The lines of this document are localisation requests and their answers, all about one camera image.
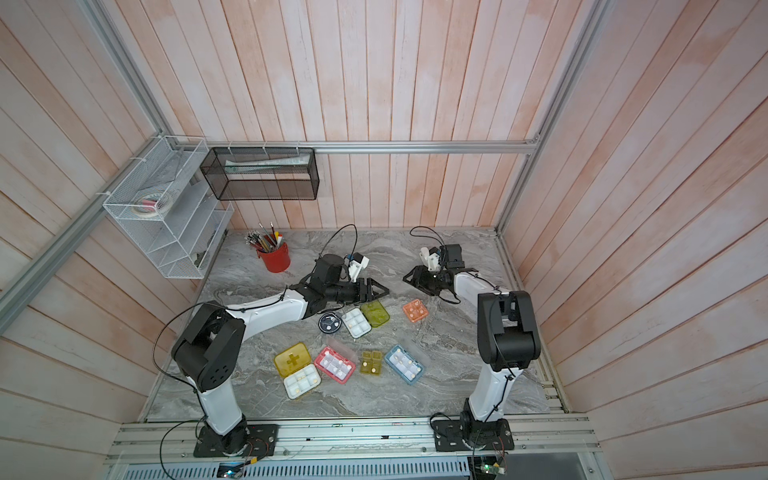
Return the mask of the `blue pillbox clear lid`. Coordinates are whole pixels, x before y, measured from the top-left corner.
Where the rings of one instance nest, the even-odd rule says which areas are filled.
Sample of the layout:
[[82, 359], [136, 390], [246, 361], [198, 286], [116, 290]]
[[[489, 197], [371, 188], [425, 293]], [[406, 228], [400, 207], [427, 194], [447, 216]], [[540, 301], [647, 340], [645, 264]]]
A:
[[384, 360], [409, 385], [416, 383], [424, 373], [423, 365], [400, 345], [393, 346], [384, 355]]

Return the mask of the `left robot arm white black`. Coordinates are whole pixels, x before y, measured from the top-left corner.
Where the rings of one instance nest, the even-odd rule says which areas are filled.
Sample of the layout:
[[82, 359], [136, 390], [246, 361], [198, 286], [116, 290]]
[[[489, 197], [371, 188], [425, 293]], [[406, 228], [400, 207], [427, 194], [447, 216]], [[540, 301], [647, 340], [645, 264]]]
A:
[[362, 278], [353, 264], [365, 269], [367, 258], [355, 253], [348, 263], [339, 255], [325, 254], [308, 275], [279, 294], [239, 305], [209, 301], [194, 307], [171, 356], [194, 389], [206, 427], [215, 437], [223, 440], [246, 429], [230, 382], [244, 341], [284, 323], [318, 315], [330, 303], [364, 304], [390, 293], [380, 282]]

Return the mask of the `orange small pillbox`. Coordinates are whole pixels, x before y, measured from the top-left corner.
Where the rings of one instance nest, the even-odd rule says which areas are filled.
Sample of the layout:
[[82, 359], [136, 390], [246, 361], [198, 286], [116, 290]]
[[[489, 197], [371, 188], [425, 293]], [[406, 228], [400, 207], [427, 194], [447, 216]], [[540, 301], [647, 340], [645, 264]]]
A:
[[424, 320], [429, 314], [426, 306], [420, 299], [414, 299], [406, 303], [402, 310], [406, 318], [412, 323]]

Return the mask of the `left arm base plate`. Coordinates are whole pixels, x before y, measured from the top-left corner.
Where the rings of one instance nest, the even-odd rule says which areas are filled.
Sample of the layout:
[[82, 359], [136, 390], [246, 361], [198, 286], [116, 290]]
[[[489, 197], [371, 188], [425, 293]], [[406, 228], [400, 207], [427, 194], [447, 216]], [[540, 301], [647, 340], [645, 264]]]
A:
[[195, 458], [272, 456], [279, 426], [277, 424], [238, 424], [226, 435], [218, 435], [205, 424], [194, 448]]

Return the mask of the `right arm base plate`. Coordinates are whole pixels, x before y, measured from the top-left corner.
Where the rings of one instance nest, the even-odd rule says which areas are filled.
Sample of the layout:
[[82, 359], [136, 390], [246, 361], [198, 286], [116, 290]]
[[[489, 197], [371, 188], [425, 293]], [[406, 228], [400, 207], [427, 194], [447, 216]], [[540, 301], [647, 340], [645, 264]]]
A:
[[452, 420], [429, 421], [438, 452], [500, 451], [515, 449], [509, 423], [506, 419], [492, 422]]

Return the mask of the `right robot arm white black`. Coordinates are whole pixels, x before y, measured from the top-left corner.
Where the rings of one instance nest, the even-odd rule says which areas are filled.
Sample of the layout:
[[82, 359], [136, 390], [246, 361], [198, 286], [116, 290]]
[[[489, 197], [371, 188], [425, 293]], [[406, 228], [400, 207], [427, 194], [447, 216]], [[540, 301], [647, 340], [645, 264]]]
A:
[[436, 413], [429, 419], [442, 452], [512, 448], [504, 405], [515, 381], [541, 354], [530, 295], [505, 290], [465, 266], [458, 244], [423, 248], [421, 264], [403, 281], [433, 297], [447, 291], [476, 312], [476, 338], [483, 368], [459, 417]]

